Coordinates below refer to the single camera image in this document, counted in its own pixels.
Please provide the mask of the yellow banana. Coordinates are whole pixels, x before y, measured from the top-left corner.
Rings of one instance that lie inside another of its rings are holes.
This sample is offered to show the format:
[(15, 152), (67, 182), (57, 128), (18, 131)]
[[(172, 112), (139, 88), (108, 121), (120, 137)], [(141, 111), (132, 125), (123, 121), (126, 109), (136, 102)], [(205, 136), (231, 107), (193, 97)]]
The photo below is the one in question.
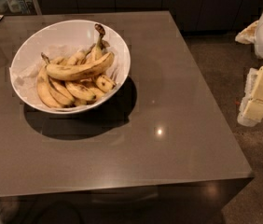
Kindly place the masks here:
[(81, 84), (92, 91), (96, 95), (96, 99), (104, 96), (104, 92), (100, 90), (92, 80), (82, 80)]
[(62, 108), (62, 105), (50, 94), (47, 84), (46, 68), (42, 67), (37, 75), (36, 89), (40, 100), (50, 108)]
[(62, 105), (71, 105), (75, 98), (60, 82), (60, 80), (49, 77), (48, 78), (48, 89), (50, 94)]
[(113, 64), (114, 60), (114, 53), (107, 52), (99, 60), (96, 60), (93, 63), (81, 65), (59, 65), (49, 63), (46, 65), (46, 70), (48, 75), (55, 79), (75, 81), (100, 75)]
[(82, 62), (87, 55), (91, 52), (93, 45), (91, 45), (88, 49), (82, 49), (74, 53), (68, 60), (68, 65), (77, 65), (78, 63)]

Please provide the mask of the short right spotted banana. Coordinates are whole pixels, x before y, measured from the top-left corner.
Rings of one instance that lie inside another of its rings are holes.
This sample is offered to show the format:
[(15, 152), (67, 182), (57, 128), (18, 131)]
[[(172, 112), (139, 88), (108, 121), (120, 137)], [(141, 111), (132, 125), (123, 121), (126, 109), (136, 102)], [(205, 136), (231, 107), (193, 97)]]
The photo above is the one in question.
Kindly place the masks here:
[(99, 75), (95, 78), (96, 86), (103, 92), (109, 92), (113, 90), (117, 84), (107, 75)]

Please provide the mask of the upright banana with stem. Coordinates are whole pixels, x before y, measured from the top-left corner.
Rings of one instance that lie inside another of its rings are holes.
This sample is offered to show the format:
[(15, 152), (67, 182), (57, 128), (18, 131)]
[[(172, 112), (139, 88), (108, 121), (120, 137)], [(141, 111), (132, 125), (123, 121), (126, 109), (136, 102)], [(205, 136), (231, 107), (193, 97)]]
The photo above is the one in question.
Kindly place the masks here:
[(99, 60), (103, 56), (102, 40), (105, 35), (105, 30), (101, 24), (96, 23), (94, 28), (99, 33), (99, 36), (98, 36), (96, 45), (93, 47), (91, 54), (90, 54), (90, 60), (92, 62)]

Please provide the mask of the middle spotted banana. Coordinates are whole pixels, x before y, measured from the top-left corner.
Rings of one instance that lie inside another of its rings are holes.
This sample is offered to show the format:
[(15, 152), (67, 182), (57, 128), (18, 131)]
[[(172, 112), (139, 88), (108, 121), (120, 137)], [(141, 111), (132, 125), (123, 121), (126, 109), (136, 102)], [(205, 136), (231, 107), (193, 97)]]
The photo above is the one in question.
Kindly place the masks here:
[(96, 99), (95, 93), (81, 83), (66, 81), (65, 87), (73, 96), (78, 99), (85, 101), (93, 101)]

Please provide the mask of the white bowl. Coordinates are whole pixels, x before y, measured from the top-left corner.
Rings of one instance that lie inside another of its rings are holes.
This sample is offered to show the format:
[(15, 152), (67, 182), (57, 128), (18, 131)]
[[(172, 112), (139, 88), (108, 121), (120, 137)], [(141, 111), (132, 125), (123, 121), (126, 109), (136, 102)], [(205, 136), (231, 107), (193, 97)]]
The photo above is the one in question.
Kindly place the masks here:
[[(88, 49), (92, 44), (94, 44), (98, 38), (98, 33), (95, 31), (94, 25), (95, 21), (85, 21), (85, 20), (71, 20), (71, 21), (61, 21), (51, 24), (42, 30), (31, 35), (23, 45), (35, 45), (39, 48), (44, 48), (49, 42), (53, 43), (69, 43), (70, 45), (78, 45), (82, 43), (83, 45), (88, 44), (86, 49)], [(110, 43), (115, 42), (118, 45), (122, 45), (125, 49), (128, 49), (127, 44), (123, 38), (110, 27), (103, 25), (105, 29), (104, 40)], [(131, 55), (129, 51), (129, 64), (131, 67)]]

